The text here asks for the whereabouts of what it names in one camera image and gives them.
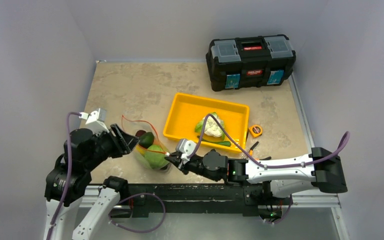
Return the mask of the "green cabbage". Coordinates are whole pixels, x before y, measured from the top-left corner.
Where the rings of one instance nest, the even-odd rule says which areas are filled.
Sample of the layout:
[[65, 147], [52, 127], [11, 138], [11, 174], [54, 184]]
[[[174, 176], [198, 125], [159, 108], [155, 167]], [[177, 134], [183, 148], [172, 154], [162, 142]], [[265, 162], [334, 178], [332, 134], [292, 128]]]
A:
[[144, 158], [154, 170], [159, 170], [169, 164], [169, 162], [165, 160], [165, 151], [157, 144], [153, 144], [147, 148]]

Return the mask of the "white cauliflower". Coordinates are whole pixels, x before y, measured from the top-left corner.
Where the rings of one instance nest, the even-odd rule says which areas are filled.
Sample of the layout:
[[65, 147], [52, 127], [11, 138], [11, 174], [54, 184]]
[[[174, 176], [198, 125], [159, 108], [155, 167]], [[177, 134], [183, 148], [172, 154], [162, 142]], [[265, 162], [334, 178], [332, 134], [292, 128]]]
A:
[[[220, 125], [224, 129], [225, 123], [218, 116], [218, 114], [216, 112], [212, 112], [211, 115], [214, 116], [214, 118], [220, 123]], [[195, 133], [201, 133], [202, 128], [204, 126], [204, 120], [205, 120], [205, 117], [203, 117], [202, 120], [195, 125], [194, 127]], [[216, 121], [212, 117], [209, 117], [204, 126], [204, 135], [208, 137], [219, 138], [220, 140], [224, 141], [225, 133], [223, 132], [222, 128], [216, 123]]]

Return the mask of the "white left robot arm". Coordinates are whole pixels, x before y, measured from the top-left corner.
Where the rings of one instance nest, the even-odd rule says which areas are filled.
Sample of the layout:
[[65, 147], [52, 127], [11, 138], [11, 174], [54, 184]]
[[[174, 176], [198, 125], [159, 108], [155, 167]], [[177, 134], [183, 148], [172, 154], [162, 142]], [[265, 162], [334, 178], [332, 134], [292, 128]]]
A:
[[72, 236], [68, 229], [73, 224], [69, 214], [78, 210], [89, 183], [91, 172], [108, 158], [130, 154], [139, 138], [124, 132], [116, 123], [109, 131], [94, 133], [87, 128], [68, 132], [64, 152], [55, 161], [53, 170], [46, 176], [47, 230], [45, 240], [66, 240]]

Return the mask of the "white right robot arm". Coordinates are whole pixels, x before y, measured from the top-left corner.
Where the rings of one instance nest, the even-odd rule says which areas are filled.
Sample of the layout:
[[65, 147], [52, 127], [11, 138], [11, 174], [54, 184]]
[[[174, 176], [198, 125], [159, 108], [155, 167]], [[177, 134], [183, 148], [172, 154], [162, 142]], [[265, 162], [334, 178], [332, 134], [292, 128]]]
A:
[[268, 182], [260, 196], [268, 204], [294, 193], [318, 189], [326, 194], [348, 191], [339, 152], [313, 147], [311, 153], [277, 160], [229, 158], [214, 149], [204, 156], [187, 157], [185, 151], [167, 153], [165, 160], [185, 175], [192, 172], [231, 186], [250, 186]]

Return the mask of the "black metal base frame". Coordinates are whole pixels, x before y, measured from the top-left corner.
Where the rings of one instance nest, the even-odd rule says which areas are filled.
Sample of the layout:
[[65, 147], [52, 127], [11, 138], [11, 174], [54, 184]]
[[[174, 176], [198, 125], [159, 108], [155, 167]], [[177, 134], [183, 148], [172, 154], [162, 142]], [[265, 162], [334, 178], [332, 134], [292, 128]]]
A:
[[116, 205], [116, 210], [131, 211], [133, 218], [162, 213], [156, 197], [161, 198], [167, 213], [178, 214], [240, 214], [244, 217], [267, 216], [268, 210], [278, 211], [290, 202], [296, 208], [339, 207], [335, 194], [299, 192], [292, 198], [275, 199], [265, 185], [228, 186], [220, 183], [129, 183], [132, 201]]

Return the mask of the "dark green avocado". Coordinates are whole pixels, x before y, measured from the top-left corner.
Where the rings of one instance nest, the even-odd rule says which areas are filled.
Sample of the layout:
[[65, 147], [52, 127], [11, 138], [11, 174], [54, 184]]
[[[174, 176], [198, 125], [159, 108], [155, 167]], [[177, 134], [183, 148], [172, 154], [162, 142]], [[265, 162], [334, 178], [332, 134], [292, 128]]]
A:
[[152, 132], [145, 132], [139, 137], [139, 145], [145, 149], [148, 149], [154, 144], [155, 136]]

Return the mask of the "green cucumber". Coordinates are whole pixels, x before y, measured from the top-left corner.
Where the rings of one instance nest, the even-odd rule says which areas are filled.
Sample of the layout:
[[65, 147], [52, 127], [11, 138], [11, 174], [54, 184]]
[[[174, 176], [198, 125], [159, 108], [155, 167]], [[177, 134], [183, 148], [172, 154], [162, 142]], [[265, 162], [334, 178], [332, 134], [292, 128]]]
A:
[[210, 141], [206, 139], [202, 139], [201, 143], [210, 143], [210, 144], [215, 144], [215, 145], [220, 145], [220, 146], [225, 146], [225, 147], [231, 147], [232, 143], [229, 140], [224, 140], [224, 141]]

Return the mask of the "clear orange zip bag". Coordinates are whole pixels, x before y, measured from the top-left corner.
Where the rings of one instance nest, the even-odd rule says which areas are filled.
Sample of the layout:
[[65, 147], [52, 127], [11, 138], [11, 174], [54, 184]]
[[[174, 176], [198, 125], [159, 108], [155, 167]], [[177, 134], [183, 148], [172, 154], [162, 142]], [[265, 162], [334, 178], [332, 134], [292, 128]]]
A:
[[[154, 134], [154, 145], [159, 145], [163, 151], [166, 154], [169, 152], [169, 149], [164, 145], [164, 143], [161, 141], [161, 138], [158, 134], [157, 129], [152, 125], [149, 121], [146, 120], [133, 120], [133, 119], [128, 119], [124, 115], [121, 116], [121, 127], [122, 129], [127, 132], [128, 134], [131, 134], [135, 136], [135, 133], [139, 130], [144, 130], [146, 132], [152, 132]], [[152, 169], [148, 162], [145, 159], [145, 152], [147, 149], [141, 147], [139, 144], [134, 148], [133, 154], [134, 158], [146, 169], [149, 170], [154, 170], [158, 172], [167, 172], [170, 167], [171, 163], [169, 162], [168, 165], [161, 169]]]

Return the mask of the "dark red plum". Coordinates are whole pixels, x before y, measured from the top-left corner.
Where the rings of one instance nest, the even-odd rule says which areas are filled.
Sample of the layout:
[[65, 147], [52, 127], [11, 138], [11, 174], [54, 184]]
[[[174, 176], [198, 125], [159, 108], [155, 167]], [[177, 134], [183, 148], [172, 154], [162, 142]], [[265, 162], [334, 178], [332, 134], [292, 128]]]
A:
[[135, 133], [135, 136], [136, 137], [141, 137], [142, 135], [144, 135], [146, 133], [145, 130], [138, 130], [136, 133]]

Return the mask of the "black plastic toolbox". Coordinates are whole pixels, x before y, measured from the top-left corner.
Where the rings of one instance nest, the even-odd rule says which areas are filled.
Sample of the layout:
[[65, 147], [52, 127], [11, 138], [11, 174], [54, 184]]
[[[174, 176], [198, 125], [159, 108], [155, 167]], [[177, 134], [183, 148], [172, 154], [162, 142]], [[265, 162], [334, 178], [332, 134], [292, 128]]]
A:
[[211, 89], [280, 86], [293, 72], [297, 55], [284, 34], [214, 39], [205, 55]]

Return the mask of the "yellow plastic tray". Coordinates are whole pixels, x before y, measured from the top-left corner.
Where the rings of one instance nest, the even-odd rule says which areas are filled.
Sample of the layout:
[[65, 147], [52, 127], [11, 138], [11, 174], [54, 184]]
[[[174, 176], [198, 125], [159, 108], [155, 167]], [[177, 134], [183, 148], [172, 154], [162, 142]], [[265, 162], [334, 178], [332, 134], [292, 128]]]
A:
[[221, 138], [204, 136], [201, 146], [239, 154], [236, 146], [246, 148], [250, 108], [247, 105], [186, 93], [174, 95], [162, 134], [173, 141], [188, 139], [197, 142], [195, 126], [207, 114], [217, 113], [224, 122], [224, 129], [233, 139], [231, 146], [215, 144]]

